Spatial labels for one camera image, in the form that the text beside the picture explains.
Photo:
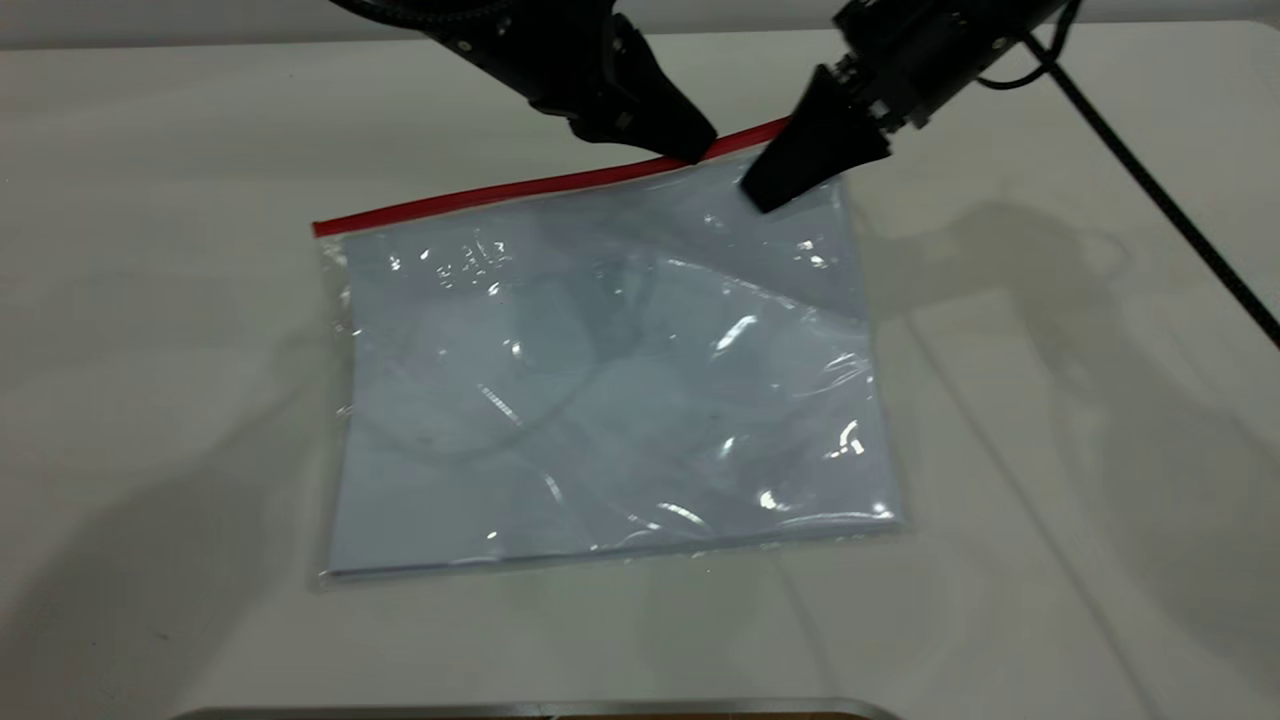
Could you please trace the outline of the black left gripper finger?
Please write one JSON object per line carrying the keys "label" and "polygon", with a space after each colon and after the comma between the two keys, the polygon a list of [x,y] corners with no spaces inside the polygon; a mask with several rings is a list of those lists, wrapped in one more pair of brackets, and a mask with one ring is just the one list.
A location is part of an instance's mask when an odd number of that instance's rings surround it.
{"label": "black left gripper finger", "polygon": [[571,133],[586,143],[613,143],[666,155],[657,114],[648,108],[568,108]]}
{"label": "black left gripper finger", "polygon": [[714,126],[663,72],[639,28],[621,13],[611,20],[611,108],[650,109],[664,136],[662,156],[700,163],[717,141]]}

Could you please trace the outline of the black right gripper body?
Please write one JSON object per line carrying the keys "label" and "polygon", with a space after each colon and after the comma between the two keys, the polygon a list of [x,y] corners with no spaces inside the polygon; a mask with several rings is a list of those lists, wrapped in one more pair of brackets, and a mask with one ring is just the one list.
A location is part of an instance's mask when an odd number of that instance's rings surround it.
{"label": "black right gripper body", "polygon": [[855,104],[882,131],[922,128],[1061,1],[850,1],[833,18]]}

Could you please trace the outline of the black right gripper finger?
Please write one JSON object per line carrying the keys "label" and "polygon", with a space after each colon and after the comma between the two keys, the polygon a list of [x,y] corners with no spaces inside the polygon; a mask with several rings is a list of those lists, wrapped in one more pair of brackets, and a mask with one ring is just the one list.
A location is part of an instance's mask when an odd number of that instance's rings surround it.
{"label": "black right gripper finger", "polygon": [[771,213],[852,168],[886,159],[890,141],[844,94],[806,94],[762,154],[762,210]]}
{"label": "black right gripper finger", "polygon": [[845,87],[818,65],[783,128],[741,178],[753,206],[772,213],[852,167],[851,119]]}

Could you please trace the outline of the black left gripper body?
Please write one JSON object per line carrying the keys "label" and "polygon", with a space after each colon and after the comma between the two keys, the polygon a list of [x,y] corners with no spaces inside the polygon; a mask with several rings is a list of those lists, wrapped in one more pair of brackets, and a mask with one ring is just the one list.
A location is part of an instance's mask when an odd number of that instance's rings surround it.
{"label": "black left gripper body", "polygon": [[596,120],[628,101],[616,69],[612,1],[477,1],[422,33],[535,110]]}

